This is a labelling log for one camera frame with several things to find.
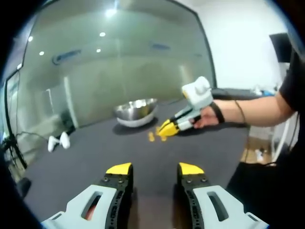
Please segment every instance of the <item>table surface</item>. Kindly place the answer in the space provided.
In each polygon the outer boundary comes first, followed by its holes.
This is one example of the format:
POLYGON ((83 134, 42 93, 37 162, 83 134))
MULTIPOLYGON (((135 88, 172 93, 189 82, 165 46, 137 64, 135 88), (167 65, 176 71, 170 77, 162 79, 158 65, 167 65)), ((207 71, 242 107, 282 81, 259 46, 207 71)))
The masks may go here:
POLYGON ((25 202, 43 221, 65 211, 67 202, 101 179, 108 168, 132 162, 135 191, 129 228, 181 228, 173 199, 178 163, 198 165, 212 184, 226 187, 247 138, 245 127, 224 124, 150 142, 148 133, 185 105, 185 101, 159 104, 156 118, 140 128, 123 127, 113 118, 78 129, 67 150, 59 146, 49 153, 44 146, 42 156, 25 172, 32 181, 25 202))

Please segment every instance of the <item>glass partition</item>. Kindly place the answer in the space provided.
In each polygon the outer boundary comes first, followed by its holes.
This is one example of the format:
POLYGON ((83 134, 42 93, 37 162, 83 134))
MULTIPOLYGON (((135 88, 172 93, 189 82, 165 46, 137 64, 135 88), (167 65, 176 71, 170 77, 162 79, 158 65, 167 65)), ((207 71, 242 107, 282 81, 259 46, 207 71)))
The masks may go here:
POLYGON ((128 101, 180 98, 181 86, 201 75, 215 86, 207 39, 186 7, 59 0, 38 14, 23 67, 10 79, 19 80, 18 96, 9 94, 18 111, 10 121, 16 134, 57 135, 110 118, 128 101))

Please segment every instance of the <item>black cable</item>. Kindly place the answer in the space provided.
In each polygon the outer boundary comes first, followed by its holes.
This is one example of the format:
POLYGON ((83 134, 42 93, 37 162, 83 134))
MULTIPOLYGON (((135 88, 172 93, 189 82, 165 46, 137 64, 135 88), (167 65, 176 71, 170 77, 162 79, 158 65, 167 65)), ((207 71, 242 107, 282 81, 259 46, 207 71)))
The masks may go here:
POLYGON ((20 85, 20 72, 18 71, 18 85, 17 85, 17 98, 16 98, 16 134, 18 133, 18 98, 19 98, 19 85, 20 85))
POLYGON ((10 152, 10 159, 12 160, 15 167, 18 168, 16 158, 14 157, 14 154, 13 154, 14 150, 12 149, 12 147, 9 147, 9 152, 10 152))
MULTIPOLYGON (((231 98, 231 100, 233 100, 233 101, 235 102, 235 104, 237 105, 237 107, 238 107, 240 113, 242 114, 243 121, 244 121, 244 123, 246 124, 246 117, 245 117, 245 115, 244 115, 244 111, 243 111, 242 108, 240 107, 239 103, 238 103, 235 99, 233 99, 233 97, 230 95, 230 93, 229 93, 228 91, 226 91, 225 89, 223 89, 223 88, 212 88, 212 90, 221 90, 221 91, 225 92, 226 95, 227 95, 229 98, 231 98)), ((246 151, 246 155, 245 155, 245 158, 244 158, 244 162, 245 162, 245 163, 246 163, 246 161, 247 161, 248 154, 249 154, 249 143, 250 143, 249 134, 250 134, 250 129, 249 129, 249 131, 248 131, 247 141, 246 141, 246 148, 247 148, 247 151, 246 151)))
MULTIPOLYGON (((14 79, 13 79, 13 86, 14 86, 14 85, 15 85, 15 83, 16 83, 16 82, 15 82, 15 81, 16 81, 15 77, 16 77, 16 76, 14 76, 14 79)), ((13 95, 14 95, 14 94, 11 94, 11 96, 10 96, 10 103, 9 103, 9 104, 10 104, 10 107, 9 107, 9 116, 10 116, 10 112, 12 111, 13 95)))
POLYGON ((11 74, 6 80, 5 80, 5 84, 4 84, 4 109, 5 109, 5 120, 6 120, 6 124, 7 124, 7 129, 8 129, 8 140, 10 142, 10 146, 14 148, 15 153, 17 155, 17 157, 20 160, 20 163, 22 164, 22 166, 24 167, 24 169, 27 168, 27 163, 25 162, 25 160, 22 157, 22 154, 20 152, 20 150, 17 147, 17 140, 15 135, 13 134, 13 131, 11 129, 11 125, 10 125, 10 116, 9 116, 9 108, 8 108, 8 80, 11 79, 16 73, 14 72, 13 74, 11 74))
POLYGON ((180 98, 180 99, 174 99, 170 102, 165 102, 165 103, 158 103, 158 105, 161 105, 161 106, 168 106, 168 105, 171 105, 171 104, 175 104, 177 102, 180 102, 182 101, 183 99, 185 99, 184 97, 180 98))
POLYGON ((40 137, 40 138, 42 138, 42 139, 48 141, 47 138, 45 138, 45 137, 43 137, 43 136, 41 136, 41 135, 39 135, 39 134, 37 134, 37 133, 26 132, 26 131, 21 131, 20 133, 16 134, 16 137, 19 136, 19 135, 22 135, 22 134, 35 135, 35 136, 38 136, 38 137, 40 137))

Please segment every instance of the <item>human arm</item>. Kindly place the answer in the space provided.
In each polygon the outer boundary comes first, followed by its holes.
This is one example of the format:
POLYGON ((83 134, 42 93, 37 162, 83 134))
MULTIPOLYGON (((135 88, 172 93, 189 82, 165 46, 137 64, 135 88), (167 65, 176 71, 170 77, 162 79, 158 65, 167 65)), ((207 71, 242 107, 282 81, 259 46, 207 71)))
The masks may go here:
MULTIPOLYGON (((226 122, 244 123, 255 126, 274 126, 287 120, 294 110, 288 105, 281 93, 247 101, 214 100, 220 108, 226 122)), ((194 124, 195 128, 218 124, 218 119, 211 107, 201 110, 201 119, 194 124)))

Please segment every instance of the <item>ceiling light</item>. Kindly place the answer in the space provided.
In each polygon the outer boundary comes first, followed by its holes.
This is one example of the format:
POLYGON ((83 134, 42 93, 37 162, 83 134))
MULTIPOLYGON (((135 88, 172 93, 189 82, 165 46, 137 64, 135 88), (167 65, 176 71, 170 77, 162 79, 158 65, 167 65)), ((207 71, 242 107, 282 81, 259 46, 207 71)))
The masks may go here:
POLYGON ((110 17, 112 17, 116 12, 117 12, 116 9, 106 10, 105 15, 106 15, 107 18, 110 18, 110 17))
POLYGON ((17 70, 19 70, 22 67, 22 63, 18 64, 17 70))

